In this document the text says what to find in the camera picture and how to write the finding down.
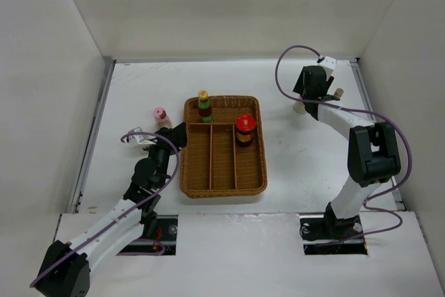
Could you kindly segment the black top salt grinder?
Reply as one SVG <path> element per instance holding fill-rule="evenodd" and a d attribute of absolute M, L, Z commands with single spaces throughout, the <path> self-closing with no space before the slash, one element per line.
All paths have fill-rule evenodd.
<path fill-rule="evenodd" d="M 302 115 L 306 114 L 305 104 L 303 102 L 300 102 L 300 101 L 295 102 L 295 104 L 293 105 L 293 110 L 296 113 L 299 113 L 299 114 L 302 114 Z"/>

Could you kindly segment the yellow cap green label bottle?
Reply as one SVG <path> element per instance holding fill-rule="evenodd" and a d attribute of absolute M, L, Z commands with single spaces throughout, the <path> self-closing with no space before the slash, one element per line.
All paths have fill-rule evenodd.
<path fill-rule="evenodd" d="M 211 102 L 206 90 L 201 90 L 198 93 L 198 114 L 202 122 L 212 123 L 213 112 L 211 108 Z"/>

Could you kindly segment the red lid chili sauce jar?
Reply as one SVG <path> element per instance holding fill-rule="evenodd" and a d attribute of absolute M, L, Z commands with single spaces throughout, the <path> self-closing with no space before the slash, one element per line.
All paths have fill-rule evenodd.
<path fill-rule="evenodd" d="M 248 146 L 253 142 L 256 120 L 248 114 L 240 115 L 235 123 L 236 142 L 241 146 Z"/>

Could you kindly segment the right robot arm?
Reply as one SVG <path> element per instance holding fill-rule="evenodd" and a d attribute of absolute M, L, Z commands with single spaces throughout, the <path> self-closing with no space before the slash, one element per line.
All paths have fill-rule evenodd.
<path fill-rule="evenodd" d="M 310 116 L 348 141 L 349 176 L 323 217 L 300 220 L 300 234 L 306 241 L 350 238 L 367 197 L 401 171 L 394 126 L 343 109 L 339 98 L 328 93 L 333 80 L 320 65 L 305 66 L 293 89 Z"/>

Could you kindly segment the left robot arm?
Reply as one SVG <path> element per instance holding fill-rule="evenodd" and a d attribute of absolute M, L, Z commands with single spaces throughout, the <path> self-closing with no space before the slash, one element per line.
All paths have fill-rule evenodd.
<path fill-rule="evenodd" d="M 187 146 L 187 125 L 182 122 L 148 136 L 148 155 L 136 163 L 129 188 L 114 208 L 78 237 L 48 247 L 30 284 L 43 296 L 85 296 L 93 273 L 104 262 L 137 238 L 146 241 L 155 235 L 154 208 L 175 178 L 168 173 L 169 160 Z"/>

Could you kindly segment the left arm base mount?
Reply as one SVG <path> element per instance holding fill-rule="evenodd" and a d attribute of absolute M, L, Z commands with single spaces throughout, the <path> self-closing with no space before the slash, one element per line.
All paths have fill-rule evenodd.
<path fill-rule="evenodd" d="M 176 255 L 178 215 L 158 216 L 142 236 L 125 246 L 119 256 L 162 256 Z"/>

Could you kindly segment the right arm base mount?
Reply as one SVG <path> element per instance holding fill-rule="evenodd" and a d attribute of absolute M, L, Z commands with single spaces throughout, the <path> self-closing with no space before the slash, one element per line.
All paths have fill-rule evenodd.
<path fill-rule="evenodd" d="M 300 236 L 305 255 L 368 255 L 359 216 L 329 223 L 324 216 L 301 216 Z"/>

